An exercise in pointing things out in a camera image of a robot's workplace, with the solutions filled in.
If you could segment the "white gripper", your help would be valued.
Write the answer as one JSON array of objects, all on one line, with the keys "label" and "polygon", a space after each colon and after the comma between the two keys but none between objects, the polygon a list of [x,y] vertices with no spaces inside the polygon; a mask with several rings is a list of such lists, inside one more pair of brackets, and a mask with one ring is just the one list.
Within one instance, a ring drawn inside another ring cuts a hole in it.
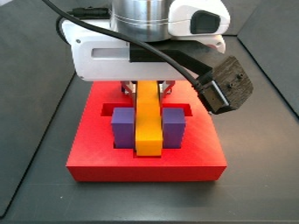
[{"label": "white gripper", "polygon": [[159,81],[160,96],[172,92],[184,77],[166,62],[131,62],[130,44],[65,20],[61,30],[69,43],[75,70],[84,81],[121,81],[121,92],[136,94],[132,81]]}]

